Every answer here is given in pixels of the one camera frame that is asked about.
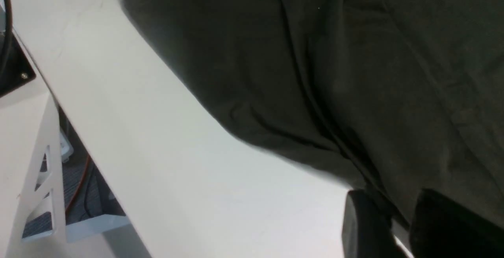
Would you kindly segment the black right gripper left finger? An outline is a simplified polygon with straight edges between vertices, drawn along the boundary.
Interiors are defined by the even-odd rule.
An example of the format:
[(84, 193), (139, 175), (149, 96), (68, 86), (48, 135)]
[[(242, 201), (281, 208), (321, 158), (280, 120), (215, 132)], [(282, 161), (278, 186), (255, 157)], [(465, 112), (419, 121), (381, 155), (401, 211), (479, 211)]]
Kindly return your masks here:
[(363, 190), (348, 191), (341, 232), (345, 258), (406, 258), (392, 223)]

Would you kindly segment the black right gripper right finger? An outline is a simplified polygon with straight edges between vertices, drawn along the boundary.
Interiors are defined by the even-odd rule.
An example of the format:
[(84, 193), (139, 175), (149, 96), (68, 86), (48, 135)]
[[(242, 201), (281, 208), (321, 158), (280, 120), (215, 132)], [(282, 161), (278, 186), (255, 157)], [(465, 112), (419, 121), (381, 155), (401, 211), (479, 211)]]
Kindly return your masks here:
[(504, 231), (444, 195), (423, 189), (409, 244), (416, 258), (502, 258)]

